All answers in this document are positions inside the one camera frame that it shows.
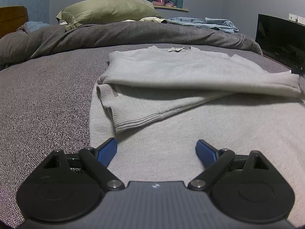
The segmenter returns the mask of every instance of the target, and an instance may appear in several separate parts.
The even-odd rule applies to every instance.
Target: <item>clothing tag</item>
[[[168,49],[167,51],[168,52],[179,52],[181,50],[183,50],[185,47],[180,47],[180,48],[175,48],[175,47],[172,47],[171,49]]]

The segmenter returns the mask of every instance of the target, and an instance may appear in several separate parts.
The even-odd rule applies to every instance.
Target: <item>pillow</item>
[[[64,8],[56,16],[57,20],[68,23],[66,30],[84,24],[103,24],[123,20],[139,20],[144,17],[161,15],[153,8],[131,0],[86,0]]]

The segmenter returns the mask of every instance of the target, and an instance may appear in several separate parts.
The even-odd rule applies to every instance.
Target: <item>wall socket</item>
[[[288,20],[305,26],[305,18],[298,15],[289,14]]]

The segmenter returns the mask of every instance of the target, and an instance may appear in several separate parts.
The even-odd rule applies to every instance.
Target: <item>blue gripper pad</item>
[[[208,168],[218,158],[219,150],[205,142],[203,139],[198,140],[196,144],[196,154],[205,168]]]
[[[117,143],[115,138],[110,138],[101,146],[96,148],[97,160],[107,167],[117,152]]]

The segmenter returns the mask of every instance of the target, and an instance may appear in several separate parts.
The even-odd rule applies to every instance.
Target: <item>white logo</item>
[[[161,187],[161,185],[160,185],[160,184],[158,184],[158,183],[155,183],[154,185],[152,185],[152,187],[153,187],[153,188],[160,188],[160,187]]]

